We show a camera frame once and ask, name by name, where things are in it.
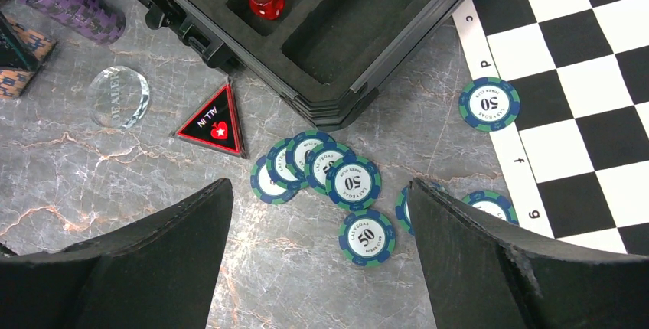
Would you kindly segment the pink poker chip stack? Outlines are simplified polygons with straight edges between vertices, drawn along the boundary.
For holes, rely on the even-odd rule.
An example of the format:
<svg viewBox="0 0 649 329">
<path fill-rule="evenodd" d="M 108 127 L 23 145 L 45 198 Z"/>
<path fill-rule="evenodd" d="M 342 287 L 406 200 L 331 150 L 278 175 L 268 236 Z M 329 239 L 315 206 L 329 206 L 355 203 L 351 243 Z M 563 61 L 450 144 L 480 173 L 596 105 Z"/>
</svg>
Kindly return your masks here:
<svg viewBox="0 0 649 329">
<path fill-rule="evenodd" d="M 1 99 L 17 99 L 57 42 L 1 14 Z"/>
</svg>

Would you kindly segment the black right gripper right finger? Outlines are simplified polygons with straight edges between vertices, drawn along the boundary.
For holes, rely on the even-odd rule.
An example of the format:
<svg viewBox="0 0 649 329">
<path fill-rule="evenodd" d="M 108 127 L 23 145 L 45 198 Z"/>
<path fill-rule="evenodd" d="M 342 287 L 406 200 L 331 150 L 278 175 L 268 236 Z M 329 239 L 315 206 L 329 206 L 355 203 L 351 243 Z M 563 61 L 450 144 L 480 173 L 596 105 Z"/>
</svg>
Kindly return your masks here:
<svg viewBox="0 0 649 329">
<path fill-rule="evenodd" d="M 525 230 L 414 178 L 408 205 L 439 328 L 646 328 L 648 259 Z"/>
</svg>

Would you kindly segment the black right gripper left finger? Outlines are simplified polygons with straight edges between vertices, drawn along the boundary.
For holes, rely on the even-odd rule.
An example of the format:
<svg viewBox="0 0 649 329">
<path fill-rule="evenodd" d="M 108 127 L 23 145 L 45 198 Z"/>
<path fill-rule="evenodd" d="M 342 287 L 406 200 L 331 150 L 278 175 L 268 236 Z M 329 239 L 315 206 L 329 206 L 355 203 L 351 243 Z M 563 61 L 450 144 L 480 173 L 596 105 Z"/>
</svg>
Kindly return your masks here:
<svg viewBox="0 0 649 329">
<path fill-rule="evenodd" d="M 62 249 L 1 257 L 3 328 L 204 328 L 233 211 L 221 178 Z"/>
</svg>

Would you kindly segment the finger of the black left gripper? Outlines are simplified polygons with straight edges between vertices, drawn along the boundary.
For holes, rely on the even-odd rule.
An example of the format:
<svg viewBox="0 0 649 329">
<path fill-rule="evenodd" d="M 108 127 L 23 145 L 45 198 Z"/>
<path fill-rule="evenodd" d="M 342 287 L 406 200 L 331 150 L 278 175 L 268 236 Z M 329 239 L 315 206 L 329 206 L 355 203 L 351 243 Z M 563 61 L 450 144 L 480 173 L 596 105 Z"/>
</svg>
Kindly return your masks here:
<svg viewBox="0 0 649 329">
<path fill-rule="evenodd" d="M 1 14 L 1 69 L 35 71 L 38 59 Z"/>
</svg>

